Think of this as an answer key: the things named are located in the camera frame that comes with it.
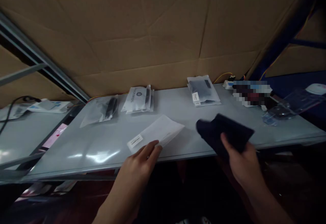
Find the cardboard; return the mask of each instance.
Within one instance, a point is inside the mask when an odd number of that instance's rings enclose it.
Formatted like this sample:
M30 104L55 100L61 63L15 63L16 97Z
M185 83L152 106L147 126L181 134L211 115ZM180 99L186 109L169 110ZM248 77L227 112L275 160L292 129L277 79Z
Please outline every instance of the cardboard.
M199 57L208 3L209 0L174 0L150 24L148 31L158 59L166 63L167 59L178 62L180 58ZM150 10L145 13L151 16Z
M6 15L69 76L100 72L100 62L81 36L65 35L38 25L11 11Z
M304 46L287 48L271 66L266 77L326 70L326 50Z
M0 0L0 9L96 96L138 85L185 87L188 76L250 75L298 2Z
M93 42L92 47L101 61L103 71L128 70L158 64L148 36Z
M76 34L71 23L57 0L0 0L2 11L8 17L10 10L40 26L63 33Z
M308 41L326 42L325 13L322 9L319 9L314 13L297 35L297 38Z
M197 75L209 75L211 81L214 82L220 75L231 72L236 79L240 79L248 71L256 56L257 52L248 52L199 59ZM220 77L216 83L224 82L229 76L230 74L226 74Z
M291 3L292 0L211 0L200 57L262 49Z
M58 0L89 41L147 34L141 0Z
M28 67L2 46L0 46L0 57L0 76L8 75ZM15 98L25 95L41 99L48 98L50 100L72 100L59 87L40 73L35 72L0 87L0 108L7 106Z
M189 60L178 63L162 64L131 70L103 72L100 74L75 77L74 81L89 96L127 93L130 87L147 86L152 89L185 87L187 77L195 76L198 61Z

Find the label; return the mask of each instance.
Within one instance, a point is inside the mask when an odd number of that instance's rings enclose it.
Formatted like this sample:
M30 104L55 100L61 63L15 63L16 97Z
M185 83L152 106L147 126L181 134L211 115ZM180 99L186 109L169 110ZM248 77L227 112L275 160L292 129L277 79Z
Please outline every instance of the label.
M141 142L143 140L143 137L138 134L137 136L135 136L133 139L131 139L127 144L133 148L134 146L136 146L139 142Z
M199 101L198 92L193 93L193 101L194 101L194 102Z

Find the gray table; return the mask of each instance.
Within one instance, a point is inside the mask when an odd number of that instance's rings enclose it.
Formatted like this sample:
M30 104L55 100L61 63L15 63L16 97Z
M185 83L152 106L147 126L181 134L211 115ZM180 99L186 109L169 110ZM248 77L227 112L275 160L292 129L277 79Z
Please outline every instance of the gray table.
M184 124L185 128L163 148L159 161L214 155L212 148L196 132L195 123L198 119L212 120L217 113L254 129L256 132L250 141L257 149L326 140L324 131L300 116L277 127L268 126L262 122L260 107L246 108L222 84L214 86L221 105L196 108L188 88L178 88L156 91L154 112L127 115L120 112L127 96L121 95L112 120L79 128L87 113L85 107L23 180L118 168L131 155L127 142L162 114Z
M27 157L35 153L55 129L69 116L62 114L27 112L9 120L0 136L0 164ZM15 170L18 165L8 169Z

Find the plastic bag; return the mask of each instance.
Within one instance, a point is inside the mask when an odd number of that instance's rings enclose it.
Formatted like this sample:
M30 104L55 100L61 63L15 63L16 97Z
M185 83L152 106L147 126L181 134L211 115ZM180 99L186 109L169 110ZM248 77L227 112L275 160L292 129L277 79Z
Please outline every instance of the plastic bag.
M145 87L132 87L129 90L122 111L128 113L137 111L144 112L150 109L151 89L150 85Z
M150 107L149 107L149 109L127 111L126 114L133 114L133 113L138 113L138 112L153 112L153 111L154 111L154 89L152 89L150 92Z
M9 119L17 119L21 117L32 104L33 103L14 104L10 111ZM7 119L9 107L10 105L0 110L0 121Z
M159 145L164 147L178 135L183 128L184 125L176 123L166 115L162 115L149 127L130 140L127 145L132 153L137 152L142 146L154 140L158 140Z
M188 77L187 80L189 82L187 86L196 107L221 104L220 98L208 75Z
M85 105L88 112L79 128L86 125L110 120L118 108L118 95L99 97Z

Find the black cable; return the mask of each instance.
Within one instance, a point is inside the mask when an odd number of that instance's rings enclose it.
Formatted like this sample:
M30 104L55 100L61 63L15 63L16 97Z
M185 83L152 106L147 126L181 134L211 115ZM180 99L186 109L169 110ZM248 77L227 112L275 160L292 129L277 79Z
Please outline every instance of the black cable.
M9 107L9 110L8 110L8 114L7 114L7 118L6 118L6 120L4 121L3 126L1 127L0 135L1 135L2 131L4 130L4 127L5 127L6 124L8 123L9 116L10 116L10 112L11 112L11 109L13 108L13 106L14 106L14 103L15 103L17 100L21 99L21 98L23 99L24 102L30 102L30 101L33 101L33 100L36 101L36 102L42 102L40 99L38 99L38 98L34 98L34 97L32 97L32 96L21 96L21 97L19 97L19 98L14 99L14 101L12 101L12 103L10 104L10 107Z

